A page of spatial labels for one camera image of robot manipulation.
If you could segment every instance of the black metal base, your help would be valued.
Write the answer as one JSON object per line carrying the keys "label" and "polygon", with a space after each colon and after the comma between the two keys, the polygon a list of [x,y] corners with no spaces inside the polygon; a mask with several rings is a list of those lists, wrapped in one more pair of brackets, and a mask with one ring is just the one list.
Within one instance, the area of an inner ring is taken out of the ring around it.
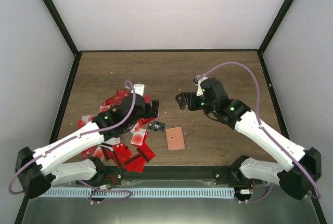
{"label": "black metal base", "polygon": [[[202,180],[213,181],[216,185],[226,185],[235,189],[251,188],[252,179],[243,178],[238,181],[232,176],[231,166],[146,166],[142,173],[130,172],[116,166],[106,166],[106,175],[114,176],[116,185],[122,181],[140,180]],[[110,177],[104,178],[99,183],[91,186],[99,187],[113,184]]]}

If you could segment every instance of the black frame edge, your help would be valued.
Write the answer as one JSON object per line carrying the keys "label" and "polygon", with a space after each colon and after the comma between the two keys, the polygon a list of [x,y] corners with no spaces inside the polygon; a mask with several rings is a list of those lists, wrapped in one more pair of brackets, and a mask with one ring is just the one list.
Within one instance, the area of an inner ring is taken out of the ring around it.
{"label": "black frame edge", "polygon": [[[272,103],[273,103],[273,107],[274,107],[274,110],[275,110],[277,121],[279,123],[281,134],[283,136],[285,136],[286,138],[290,139],[288,131],[287,131],[287,126],[286,126],[286,123],[283,119],[282,112],[281,112],[281,109],[280,109],[279,103],[277,101],[276,94],[274,92],[274,88],[273,88],[273,85],[272,85],[272,82],[271,82],[271,78],[270,78],[270,75],[268,73],[268,70],[267,70],[267,67],[266,67],[266,64],[265,64],[264,57],[263,57],[260,50],[258,50],[258,57],[259,57],[260,65],[261,65],[261,68],[262,68],[262,71],[264,73],[264,77],[265,77],[265,80],[266,80],[266,83],[267,83],[268,91],[269,91],[270,96],[271,96],[271,100],[272,100]],[[312,189],[312,194],[313,195],[316,194],[314,189]],[[325,218],[325,215],[323,213],[323,210],[322,210],[322,207],[320,205],[319,200],[311,198],[311,201],[312,201],[312,204],[313,204],[314,210],[316,212],[319,223],[320,224],[327,224],[327,221],[326,221],[326,218]]]}
{"label": "black frame edge", "polygon": [[63,35],[65,41],[67,42],[69,48],[71,49],[72,53],[74,55],[77,55],[79,53],[78,49],[75,46],[75,43],[72,39],[72,37],[70,36],[64,22],[61,19],[61,16],[56,8],[56,6],[54,5],[52,0],[43,0],[45,6],[47,7],[48,11],[50,12],[52,18],[54,19],[56,25],[58,26],[61,34]]}
{"label": "black frame edge", "polygon": [[14,224],[22,224],[24,220],[25,211],[27,210],[28,207],[28,202],[29,200],[24,196]]}
{"label": "black frame edge", "polygon": [[281,112],[281,109],[280,109],[280,106],[279,106],[279,103],[277,101],[276,94],[275,94],[275,91],[274,91],[274,88],[273,88],[273,85],[272,85],[272,81],[271,81],[270,75],[268,73],[267,66],[265,64],[264,57],[263,57],[263,55],[261,54],[261,52],[259,50],[258,50],[257,53],[258,53],[261,69],[262,69],[262,72],[264,74],[264,77],[265,77],[265,80],[266,80],[266,83],[267,83],[268,92],[270,93],[270,96],[271,96],[271,100],[272,100],[272,103],[273,103],[273,107],[274,107],[274,111],[275,111],[275,114],[276,114],[277,122],[279,123],[281,134],[284,137],[290,139],[288,131],[287,131],[287,126],[286,126],[286,123],[283,119],[282,112]]}
{"label": "black frame edge", "polygon": [[79,68],[79,63],[80,63],[81,57],[82,57],[82,52],[80,52],[80,51],[79,51],[78,55],[76,55],[74,57],[73,65],[72,65],[71,71],[68,76],[66,87],[65,87],[65,90],[62,95],[59,110],[57,113],[57,117],[56,117],[53,129],[52,129],[51,137],[50,137],[48,144],[51,144],[51,143],[57,141],[62,119],[65,114],[66,106],[67,106],[68,99],[69,99],[69,96],[72,91],[73,83],[75,80],[76,72],[78,71],[78,68]]}
{"label": "black frame edge", "polygon": [[277,13],[269,31],[267,32],[261,46],[259,47],[259,51],[261,53],[264,53],[265,50],[267,49],[267,46],[271,42],[274,34],[276,33],[277,29],[279,28],[281,22],[283,21],[285,15],[287,14],[291,4],[293,3],[294,0],[284,0],[279,12]]}
{"label": "black frame edge", "polygon": [[258,51],[258,49],[140,49],[140,50],[84,50],[82,52],[186,52],[186,51]]}

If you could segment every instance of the black metal frame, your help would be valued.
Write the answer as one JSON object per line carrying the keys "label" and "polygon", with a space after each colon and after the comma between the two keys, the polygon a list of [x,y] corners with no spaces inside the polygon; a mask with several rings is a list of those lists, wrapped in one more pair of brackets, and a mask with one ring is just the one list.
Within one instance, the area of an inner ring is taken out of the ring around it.
{"label": "black metal frame", "polygon": [[[47,6],[50,14],[52,15],[55,23],[58,25],[59,30],[61,31],[64,39],[66,40],[69,48],[73,52],[75,59],[72,65],[72,69],[70,71],[70,75],[67,81],[67,85],[65,88],[65,92],[63,94],[61,104],[59,107],[59,111],[56,117],[56,121],[54,124],[54,128],[50,137],[49,143],[55,142],[58,137],[58,133],[60,130],[61,122],[63,119],[63,115],[66,110],[67,102],[71,93],[71,89],[74,83],[75,75],[80,63],[81,55],[83,51],[78,51],[76,48],[64,22],[62,21],[60,14],[58,13],[54,3],[52,0],[43,0],[45,5]],[[265,80],[267,83],[268,90],[270,92],[270,96],[272,99],[272,103],[274,106],[274,110],[277,116],[277,120],[281,129],[281,133],[289,138],[289,134],[286,128],[286,124],[284,122],[278,100],[276,98],[274,88],[271,83],[271,79],[268,73],[268,70],[265,65],[265,61],[263,58],[263,54],[265,50],[267,49],[267,46],[269,45],[270,41],[272,40],[275,32],[277,31],[278,27],[280,26],[284,16],[288,12],[292,2],[294,0],[285,0],[283,5],[281,6],[275,20],[272,23],[272,26],[270,27],[266,37],[264,38],[260,48],[257,49],[202,49],[202,50],[197,50],[197,49],[188,49],[188,50],[103,50],[104,52],[142,52],[142,51],[163,51],[163,52],[171,52],[171,51],[257,51],[259,61],[265,76]],[[193,167],[193,166],[183,166],[183,167],[172,167],[172,166],[167,166],[167,167],[147,167],[145,169],[145,172],[140,174],[140,173],[127,173],[126,171],[122,169],[118,169],[114,166],[109,166],[108,168],[110,170],[111,174],[114,175],[120,175],[120,178],[122,179],[215,179],[216,183],[219,184],[229,184],[235,187],[242,187],[244,184],[239,184],[235,183],[234,181],[227,181],[226,179],[228,176],[226,174],[228,167],[222,167],[222,166],[200,166],[200,167]],[[325,216],[323,214],[323,211],[321,209],[321,206],[319,204],[319,201],[316,199],[312,199],[315,211],[318,216],[318,220],[320,224],[325,224],[327,223],[325,220]],[[15,221],[15,224],[20,224],[23,221],[24,213],[27,208],[28,200],[26,198],[23,199],[23,202],[21,204],[20,211],[18,213],[17,219]]]}

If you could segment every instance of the debris on table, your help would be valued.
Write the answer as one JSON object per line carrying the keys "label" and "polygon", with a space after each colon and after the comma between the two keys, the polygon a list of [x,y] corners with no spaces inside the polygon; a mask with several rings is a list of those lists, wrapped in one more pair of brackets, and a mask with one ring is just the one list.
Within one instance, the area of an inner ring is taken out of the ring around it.
{"label": "debris on table", "polygon": [[164,133],[165,126],[166,126],[165,123],[154,121],[154,122],[148,124],[147,129],[157,131],[157,132],[160,132],[160,133]]}
{"label": "debris on table", "polygon": [[184,135],[181,127],[166,129],[165,132],[169,150],[185,149]]}

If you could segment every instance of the gray floor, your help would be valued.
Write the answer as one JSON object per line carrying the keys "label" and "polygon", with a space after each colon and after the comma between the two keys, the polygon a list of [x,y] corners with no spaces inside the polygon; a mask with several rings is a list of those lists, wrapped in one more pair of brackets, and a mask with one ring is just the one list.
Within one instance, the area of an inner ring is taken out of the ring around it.
{"label": "gray floor", "polygon": [[[266,190],[256,187],[256,196]],[[219,199],[130,199],[90,205],[86,199],[39,198],[29,203],[23,223],[242,224],[318,223],[311,201],[297,201],[278,186],[261,202],[238,205]]]}

